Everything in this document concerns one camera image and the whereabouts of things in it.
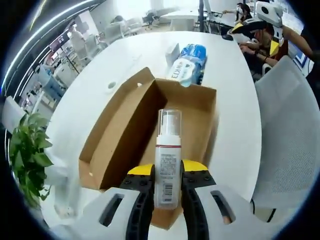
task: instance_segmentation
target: open cardboard box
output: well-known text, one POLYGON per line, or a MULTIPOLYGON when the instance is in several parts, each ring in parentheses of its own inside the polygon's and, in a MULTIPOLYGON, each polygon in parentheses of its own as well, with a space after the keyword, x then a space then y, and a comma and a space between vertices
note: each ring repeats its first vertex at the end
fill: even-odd
MULTIPOLYGON (((144 68, 123 83, 98 118, 79 157, 81 185, 105 191, 118 187, 127 172, 155 162, 158 111, 181 111, 181 156, 204 161, 214 127, 216 90, 155 79, 144 68)), ((181 213, 154 209, 151 223, 168 229, 181 213)))

